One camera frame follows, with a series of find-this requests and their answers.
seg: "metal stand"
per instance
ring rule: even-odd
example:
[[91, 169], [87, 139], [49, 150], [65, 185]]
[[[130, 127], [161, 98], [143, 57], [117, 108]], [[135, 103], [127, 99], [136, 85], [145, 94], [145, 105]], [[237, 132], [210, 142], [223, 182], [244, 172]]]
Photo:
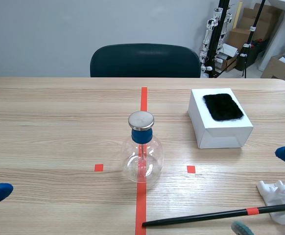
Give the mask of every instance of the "metal stand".
[[[258, 11], [258, 14], [257, 14], [256, 19], [255, 19], [255, 22], [254, 22], [254, 25], [253, 25], [252, 27], [250, 27], [250, 34], [249, 34], [248, 41], [247, 41], [247, 43], [244, 44], [244, 47], [241, 49], [241, 51], [239, 52], [239, 54], [238, 54], [238, 56], [237, 56], [237, 59], [238, 59], [240, 56], [241, 56], [241, 57], [245, 57], [245, 69], [244, 69], [245, 78], [246, 78], [246, 73], [247, 73], [247, 57], [248, 57], [248, 53], [249, 53], [249, 50], [250, 50], [250, 47], [251, 47], [251, 40], [252, 40], [252, 37], [253, 37], [253, 35], [254, 35], [254, 32], [256, 31], [257, 23], [258, 23], [260, 14], [261, 14], [261, 12], [262, 12], [264, 3], [265, 3], [265, 0], [262, 0], [261, 5], [260, 5], [260, 9], [259, 9], [259, 11]], [[229, 66], [231, 66], [236, 60], [234, 60], [232, 63], [230, 63], [222, 72], [217, 73], [217, 72], [214, 71], [215, 76], [213, 76], [213, 77], [219, 77], [219, 76], [220, 76], [224, 71], [226, 71], [227, 68], [228, 68]]]

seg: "glass flask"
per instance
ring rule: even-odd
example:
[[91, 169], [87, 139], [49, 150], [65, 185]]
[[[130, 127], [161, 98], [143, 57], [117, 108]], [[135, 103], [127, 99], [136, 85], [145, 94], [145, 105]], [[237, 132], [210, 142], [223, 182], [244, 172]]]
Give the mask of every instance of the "glass flask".
[[129, 116], [128, 123], [132, 135], [121, 149], [123, 172], [134, 182], [155, 182], [163, 166], [163, 149], [152, 133], [154, 117], [149, 112], [138, 111]]

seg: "metal cap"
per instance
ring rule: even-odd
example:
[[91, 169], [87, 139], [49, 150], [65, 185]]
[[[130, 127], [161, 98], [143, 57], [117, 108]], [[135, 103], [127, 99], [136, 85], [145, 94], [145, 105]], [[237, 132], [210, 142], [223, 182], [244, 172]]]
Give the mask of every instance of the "metal cap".
[[153, 126], [154, 117], [151, 113], [137, 111], [129, 116], [128, 124], [135, 131], [147, 131]]

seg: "floor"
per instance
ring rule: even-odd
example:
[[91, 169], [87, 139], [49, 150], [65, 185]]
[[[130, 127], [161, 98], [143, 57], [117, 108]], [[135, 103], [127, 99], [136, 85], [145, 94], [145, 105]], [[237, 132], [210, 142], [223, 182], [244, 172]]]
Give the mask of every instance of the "floor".
[[[258, 70], [257, 66], [260, 60], [256, 61], [253, 65], [247, 68], [247, 78], [261, 78], [262, 72]], [[244, 78], [242, 71], [233, 69], [229, 72], [224, 72], [219, 78]]]

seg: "red tape square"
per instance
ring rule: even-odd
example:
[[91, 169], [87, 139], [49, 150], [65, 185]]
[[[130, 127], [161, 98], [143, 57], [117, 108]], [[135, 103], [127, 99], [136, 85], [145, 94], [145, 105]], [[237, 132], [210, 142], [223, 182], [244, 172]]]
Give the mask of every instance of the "red tape square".
[[196, 168], [194, 165], [188, 165], [187, 166], [187, 172], [188, 173], [192, 173], [192, 174], [195, 174], [196, 173]]
[[103, 171], [103, 164], [96, 164], [95, 171]]

